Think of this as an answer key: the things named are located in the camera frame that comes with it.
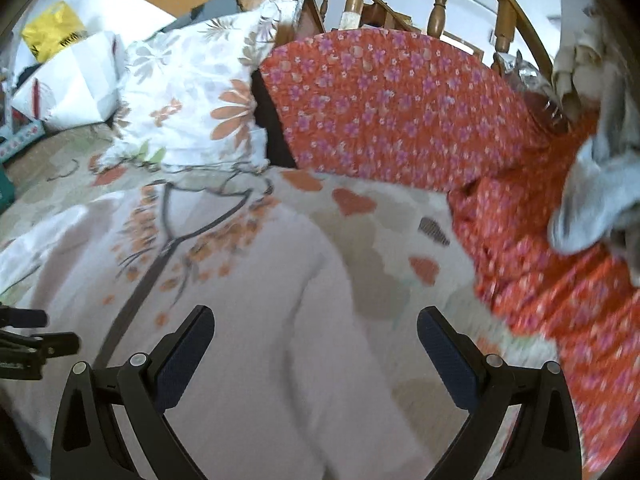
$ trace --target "metal screw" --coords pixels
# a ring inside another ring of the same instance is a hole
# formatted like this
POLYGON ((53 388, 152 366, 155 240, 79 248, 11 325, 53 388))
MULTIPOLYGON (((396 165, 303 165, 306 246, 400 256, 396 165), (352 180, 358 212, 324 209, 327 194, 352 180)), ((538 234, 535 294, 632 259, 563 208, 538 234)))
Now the metal screw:
POLYGON ((549 361, 546 364, 546 369, 549 370, 553 374, 559 374, 561 371, 560 365, 555 361, 549 361))
POLYGON ((75 373, 76 375, 80 375, 85 370, 86 370, 86 363, 83 361, 76 363, 72 368, 73 373, 75 373))
POLYGON ((146 363, 146 355, 134 354, 131 356, 131 359, 129 359, 129 362, 131 363, 131 366, 142 366, 146 363))
POLYGON ((504 364, 504 361, 499 355, 489 354, 486 357, 486 363, 494 368, 500 368, 504 364))

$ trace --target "gray towel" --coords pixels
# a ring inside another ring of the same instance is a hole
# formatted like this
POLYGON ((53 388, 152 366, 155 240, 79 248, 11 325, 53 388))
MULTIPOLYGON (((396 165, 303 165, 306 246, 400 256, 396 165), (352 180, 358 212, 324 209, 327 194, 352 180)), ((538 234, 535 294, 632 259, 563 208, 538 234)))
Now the gray towel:
POLYGON ((604 66, 598 131, 578 151, 548 239, 562 254, 604 239, 640 286, 640 114, 613 63, 604 66))

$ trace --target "black clamp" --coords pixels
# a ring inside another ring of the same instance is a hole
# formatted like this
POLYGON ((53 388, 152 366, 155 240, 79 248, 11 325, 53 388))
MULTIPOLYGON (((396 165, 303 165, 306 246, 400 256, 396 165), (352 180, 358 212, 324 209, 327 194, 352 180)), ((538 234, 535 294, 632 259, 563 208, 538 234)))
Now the black clamp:
POLYGON ((52 480, 141 480, 122 439, 113 405, 124 406, 158 480, 206 480, 164 418, 177 405, 215 330, 212 311, 197 306, 151 354, 93 370, 79 362, 60 402, 51 449, 52 480))
POLYGON ((493 480, 580 480, 582 462, 574 407, 560 365, 509 366, 485 356, 434 306, 418 315, 418 338, 456 406, 469 417, 428 480, 472 480, 509 406, 520 413, 493 480))
MULTIPOLYGON (((0 328, 42 328, 49 322, 43 310, 0 303, 0 328)), ((0 330, 0 378, 39 381, 47 359, 77 354, 80 339, 71 332, 22 336, 0 330)))

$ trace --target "yellow bag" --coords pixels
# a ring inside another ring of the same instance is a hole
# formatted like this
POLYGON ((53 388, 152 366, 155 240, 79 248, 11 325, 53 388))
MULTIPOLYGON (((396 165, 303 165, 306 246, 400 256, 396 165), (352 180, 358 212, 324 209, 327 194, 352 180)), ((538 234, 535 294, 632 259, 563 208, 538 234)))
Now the yellow bag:
POLYGON ((88 37, 80 18, 66 2, 50 6, 24 27, 21 35, 39 63, 88 37))

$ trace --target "white floral pillowcase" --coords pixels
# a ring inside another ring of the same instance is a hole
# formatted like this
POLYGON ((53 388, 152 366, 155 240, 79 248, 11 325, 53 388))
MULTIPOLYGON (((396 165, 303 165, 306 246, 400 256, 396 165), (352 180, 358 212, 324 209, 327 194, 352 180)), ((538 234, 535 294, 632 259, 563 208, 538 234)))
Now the white floral pillowcase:
POLYGON ((100 167, 123 159, 265 167, 266 131, 254 121, 251 74, 273 49, 279 19, 278 7, 265 2, 130 45, 114 121, 119 138, 100 167))

